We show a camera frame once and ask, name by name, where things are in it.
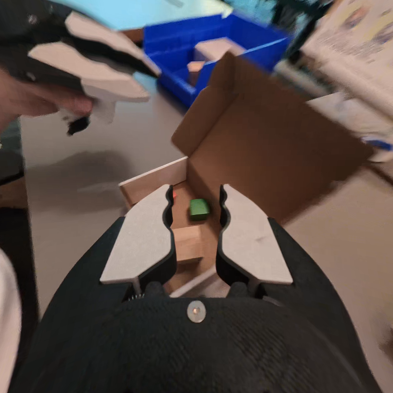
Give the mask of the printed instruction sheet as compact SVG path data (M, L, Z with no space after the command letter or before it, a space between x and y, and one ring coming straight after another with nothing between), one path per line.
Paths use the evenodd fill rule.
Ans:
M393 2L341 1L302 46L321 72L377 106L392 106Z

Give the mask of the large wooden block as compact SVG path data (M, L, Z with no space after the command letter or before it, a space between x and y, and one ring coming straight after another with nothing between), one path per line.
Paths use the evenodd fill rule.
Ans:
M227 37L198 42L194 47L194 61L219 61L227 52L242 55L246 49Z

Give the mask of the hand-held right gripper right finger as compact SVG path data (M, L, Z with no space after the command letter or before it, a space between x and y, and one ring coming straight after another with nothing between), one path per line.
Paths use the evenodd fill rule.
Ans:
M250 281L291 285L292 275L267 214L229 184L220 186L219 204L219 277L229 286Z

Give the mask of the green cube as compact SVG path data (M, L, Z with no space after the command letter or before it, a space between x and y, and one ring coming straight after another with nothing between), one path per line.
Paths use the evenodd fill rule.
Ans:
M189 219L191 221L206 220L210 214L209 203L205 199L191 199L189 203Z

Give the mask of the person's left hand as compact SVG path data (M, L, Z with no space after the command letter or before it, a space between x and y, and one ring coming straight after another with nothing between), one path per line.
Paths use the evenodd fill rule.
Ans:
M41 85L14 79L0 71L0 131L20 116L44 116L64 108L75 115L91 113L93 101L84 94L56 85Z

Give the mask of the blue plastic bin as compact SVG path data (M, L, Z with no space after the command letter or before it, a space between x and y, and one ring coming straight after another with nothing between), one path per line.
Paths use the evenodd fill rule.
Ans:
M145 53L161 69L158 84L187 107L207 86L217 62L208 61L196 86L190 85L187 65L194 59L194 47L217 38L228 38L243 47L242 56L269 73L291 41L290 35L276 27L257 24L233 13L227 17L218 14L145 27Z

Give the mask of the person's white shirt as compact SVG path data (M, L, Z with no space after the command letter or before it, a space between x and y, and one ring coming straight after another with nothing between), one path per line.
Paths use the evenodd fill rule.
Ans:
M22 328L17 276L7 255L0 251L0 391L8 392L16 364Z

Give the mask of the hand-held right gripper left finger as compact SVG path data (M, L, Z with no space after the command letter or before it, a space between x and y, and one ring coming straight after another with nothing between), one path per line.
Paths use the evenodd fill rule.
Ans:
M177 269L172 207L173 186L164 184L125 215L101 274L101 284L165 284Z

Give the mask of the white cardboard box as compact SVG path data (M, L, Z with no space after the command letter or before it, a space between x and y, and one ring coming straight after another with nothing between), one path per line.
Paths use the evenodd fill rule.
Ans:
M220 186L284 224L345 182L372 147L312 109L250 61L226 53L172 136L185 156L119 184L134 206L164 184L209 203L221 231Z

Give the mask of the blue plastic piece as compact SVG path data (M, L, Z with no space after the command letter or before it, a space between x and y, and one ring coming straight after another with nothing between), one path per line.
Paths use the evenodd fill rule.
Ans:
M374 137L363 137L361 140L364 143L369 144L376 149L388 151L388 152L393 151L393 144L387 142L386 140L380 138L374 138Z

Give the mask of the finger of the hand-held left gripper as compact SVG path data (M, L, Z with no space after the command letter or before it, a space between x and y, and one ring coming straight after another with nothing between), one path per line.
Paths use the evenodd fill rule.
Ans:
M118 101L143 103L150 100L150 93L131 75L87 59L66 43L36 45L28 52L28 57L78 77L85 95L95 100L92 114L104 123L113 121Z
M152 77L161 75L161 69L123 33L107 28L77 12L71 12L67 16L65 26L73 37L76 48L83 54Z

